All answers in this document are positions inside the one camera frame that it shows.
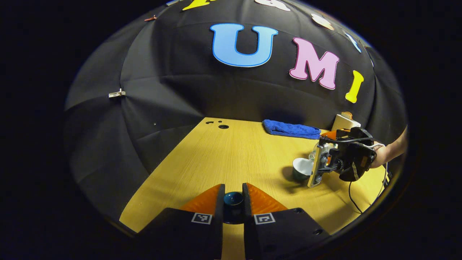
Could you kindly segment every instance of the wooden table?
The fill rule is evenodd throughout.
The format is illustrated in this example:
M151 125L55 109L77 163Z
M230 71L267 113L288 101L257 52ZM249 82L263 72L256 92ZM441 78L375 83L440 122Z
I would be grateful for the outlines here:
M229 128L220 129L221 124ZM303 208L332 234L359 216L348 197L349 183L334 172L314 188L291 181L292 161L308 158L317 142L270 135L260 122L204 118L141 185L120 221L139 232L165 207L179 208L216 184L241 192L242 183L249 182L289 209ZM383 167L371 169L352 183L351 195L361 210L376 198L384 173ZM245 259L243 230L243 224L223 224L223 260Z

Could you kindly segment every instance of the pink letter m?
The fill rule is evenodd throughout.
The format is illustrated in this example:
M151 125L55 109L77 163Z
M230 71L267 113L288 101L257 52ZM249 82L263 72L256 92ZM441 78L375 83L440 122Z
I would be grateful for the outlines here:
M290 76L299 80L306 80L308 74L305 68L308 65L312 82L316 82L321 72L324 71L319 84L328 89L335 89L335 71L339 58L332 52L326 51L322 58L318 59L315 48L309 41L298 37L295 37L293 41L297 44L298 53L295 68L289 71Z

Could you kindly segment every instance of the blue letter u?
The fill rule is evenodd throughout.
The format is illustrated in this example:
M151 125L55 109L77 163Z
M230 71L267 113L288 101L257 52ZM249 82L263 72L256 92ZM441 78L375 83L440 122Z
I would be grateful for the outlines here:
M236 49L237 33L244 29L239 24L217 24L210 27L215 32L213 37L213 56L217 60L236 67L256 67L266 63L273 49L275 29L254 26L252 30L258 33L258 47L254 54L242 54Z

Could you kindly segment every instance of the cup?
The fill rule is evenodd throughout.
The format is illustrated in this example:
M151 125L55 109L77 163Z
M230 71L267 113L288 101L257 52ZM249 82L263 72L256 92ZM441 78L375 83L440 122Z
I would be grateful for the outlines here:
M225 205L237 208L244 201L244 196L240 192L228 192L223 198Z
M292 162L292 177L296 181L307 180L312 174L313 161L306 158L297 158Z

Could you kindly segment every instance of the blue towel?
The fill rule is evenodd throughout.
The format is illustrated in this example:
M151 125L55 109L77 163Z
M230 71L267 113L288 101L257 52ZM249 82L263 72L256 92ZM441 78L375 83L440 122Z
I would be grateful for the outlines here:
M316 127L306 126L302 124L286 124L283 122L273 121L269 119L263 120L268 134L277 136L301 137L307 139L319 139L321 130Z

